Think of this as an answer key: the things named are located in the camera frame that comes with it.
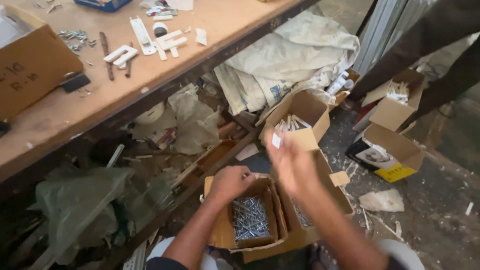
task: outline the open cardboard box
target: open cardboard box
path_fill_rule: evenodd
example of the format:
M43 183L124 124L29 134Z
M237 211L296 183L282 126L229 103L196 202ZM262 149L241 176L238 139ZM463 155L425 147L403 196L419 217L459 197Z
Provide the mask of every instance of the open cardboard box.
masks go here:
M6 14L0 17L6 32L2 37L20 37L0 48L0 62L8 70L0 74L3 121L53 90L65 74L81 72L84 66L45 21L11 5L0 5L0 10Z
M212 181L212 176L205 179L205 197L208 196ZM270 235L267 237L239 240L236 244L233 230L233 209L232 203L230 203L220 212L212 236L210 237L209 245L226 248L231 253L234 253L267 249L279 245L286 240L287 226L280 198L278 197L275 184L268 174L261 174L260 179L255 181L240 197L256 195L262 197L268 217L268 230Z
M306 123L312 126L315 141L318 143L324 136L330 126L330 118L328 117L328 106L317 100L314 96L306 91L300 91L292 96L283 99L276 108L270 113L265 120L265 126L260 133L260 139L263 141L265 131L275 126L288 114L295 114ZM291 134L301 132L303 129L296 131L288 131Z
M406 105L386 97L392 82L408 83L407 87L410 90L410 94ZM391 131L397 131L403 122L418 109L425 86L425 76L414 70L406 69L395 75L391 80L367 94L362 107L370 106L360 114L361 116L357 119L353 130L361 132L372 122Z
M301 147L311 152L315 160L319 180L334 198L335 202L337 202L338 207L342 210L345 216L351 219L354 214L353 208L350 201L339 187L340 185L349 183L350 180L347 174L344 171L333 173L323 152L318 148L311 129L303 129L300 131L303 131L303 135L299 135L295 139L299 143L303 141ZM271 175L274 179L278 178L275 171L272 171ZM286 194L285 190L278 184L278 181L276 182L276 186L285 213L285 220L287 221L288 237L283 243L269 248L256 251L243 251L243 261L245 263L301 248L321 239L315 226L302 226L293 207L292 200L288 194Z
M384 148L393 159L381 158L375 146ZM423 152L414 142L374 123L357 136L346 154L388 182L416 173L423 161Z

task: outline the white plastic bracket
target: white plastic bracket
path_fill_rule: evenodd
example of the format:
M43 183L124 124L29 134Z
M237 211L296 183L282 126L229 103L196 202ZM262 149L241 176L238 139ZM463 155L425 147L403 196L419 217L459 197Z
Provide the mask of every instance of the white plastic bracket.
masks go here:
M124 63L126 63L129 59L131 59L133 56L137 55L137 53L138 53L137 49L127 45L123 45L120 48L113 51L113 53L105 56L103 60L105 60L108 63L111 63L114 61L113 64L120 67Z
M132 25L133 31L137 36L138 43L140 44L144 55L154 54L156 52L155 46L148 35L142 19L140 19L138 16L137 19L130 18L130 24Z

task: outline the debris on floor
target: debris on floor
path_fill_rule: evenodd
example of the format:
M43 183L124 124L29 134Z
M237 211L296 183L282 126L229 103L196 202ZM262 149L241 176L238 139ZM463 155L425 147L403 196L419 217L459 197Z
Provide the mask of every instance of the debris on floor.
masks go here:
M369 192L359 197L360 205L369 211L403 212L403 198L396 189Z

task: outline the cardboard flap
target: cardboard flap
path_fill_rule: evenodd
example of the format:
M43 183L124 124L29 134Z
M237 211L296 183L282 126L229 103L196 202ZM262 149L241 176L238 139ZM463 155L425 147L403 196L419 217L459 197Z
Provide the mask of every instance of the cardboard flap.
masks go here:
M315 135L311 128L291 131L290 134L302 149L306 151L319 149L317 140L315 139Z
M375 112L368 118L370 122L379 124L391 131L396 131L415 109L399 103L391 98L384 98L375 107Z
M350 178L345 171L330 174L330 179L334 186L340 186L350 183Z
M207 197L208 193L210 192L212 181L213 176L205 178L205 197ZM229 210L229 207L230 204L220 211L217 222L215 223L215 227L210 237L210 245L229 249L235 247L233 244L235 242L233 224L230 222L230 217L228 216L228 213L231 212L231 209Z
M387 82L385 82L381 86L377 87L375 90L370 91L367 94L367 96L365 96L365 99L363 100L361 106L365 107L368 104L385 97L388 93L388 89L389 89L391 83L392 83L392 80L388 80Z

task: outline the white plastic strip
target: white plastic strip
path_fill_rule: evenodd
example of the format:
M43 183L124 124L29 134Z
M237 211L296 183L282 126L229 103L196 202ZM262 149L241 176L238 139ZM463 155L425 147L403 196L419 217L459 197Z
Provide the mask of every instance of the white plastic strip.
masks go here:
M181 30L177 30L175 32L171 32L171 33L168 33L166 35L163 35L161 37L157 37L156 40L160 43L160 41L169 40L169 39L172 39L172 38L174 38L176 36L179 36L181 34L182 34Z
M155 22L173 20L173 16L172 15L155 16L155 17L153 17L153 20Z
M162 47L163 50L168 50L171 47L177 47L178 45L183 44L185 42L187 42L187 38L186 37L181 37L181 38L175 39L175 40L168 40L168 41L165 41L165 42L159 42L159 44L160 44L160 47Z
M180 56L177 47L171 47L170 52L172 53L173 58L178 58Z

